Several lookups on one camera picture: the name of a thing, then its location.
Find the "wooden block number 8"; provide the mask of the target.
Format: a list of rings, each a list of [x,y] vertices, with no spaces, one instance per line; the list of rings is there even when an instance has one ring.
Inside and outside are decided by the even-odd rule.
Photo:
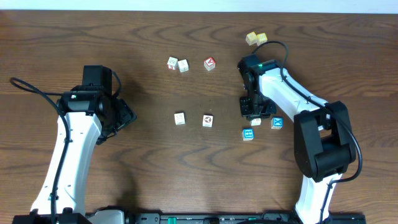
[[[259,126],[259,125],[261,125],[261,122],[262,122],[261,118],[256,118],[256,119],[253,119],[252,121],[250,121],[250,124],[251,124],[251,126]]]

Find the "wooden block blue X top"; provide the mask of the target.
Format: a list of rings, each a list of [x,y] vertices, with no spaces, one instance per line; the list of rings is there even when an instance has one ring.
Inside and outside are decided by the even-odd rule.
[[[271,129],[281,129],[284,126],[282,117],[273,117],[271,120]]]

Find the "plain wooden block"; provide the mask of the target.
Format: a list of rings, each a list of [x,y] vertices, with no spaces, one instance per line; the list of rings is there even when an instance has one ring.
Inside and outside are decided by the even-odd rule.
[[[175,113],[174,114],[174,118],[175,118],[175,124],[176,125],[185,124],[185,114],[184,114],[184,112]]]

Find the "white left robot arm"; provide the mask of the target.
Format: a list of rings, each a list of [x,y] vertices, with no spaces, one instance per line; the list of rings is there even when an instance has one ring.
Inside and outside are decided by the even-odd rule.
[[[102,90],[67,91],[57,102],[57,140],[44,184],[27,215],[13,223],[131,223],[121,208],[88,215],[85,193],[95,146],[136,119],[126,102]]]

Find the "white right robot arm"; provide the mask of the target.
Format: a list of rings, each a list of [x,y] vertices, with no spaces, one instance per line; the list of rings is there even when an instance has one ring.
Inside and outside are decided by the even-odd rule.
[[[363,215],[330,214],[328,207],[336,184],[347,182],[343,173],[363,159],[352,133],[347,107],[329,103],[297,83],[276,60],[261,63],[255,55],[243,58],[238,70],[247,96],[240,110],[252,124],[272,118],[272,128],[283,122],[275,116],[280,108],[294,124],[294,157],[303,174],[301,193],[292,215],[295,223],[365,223]]]

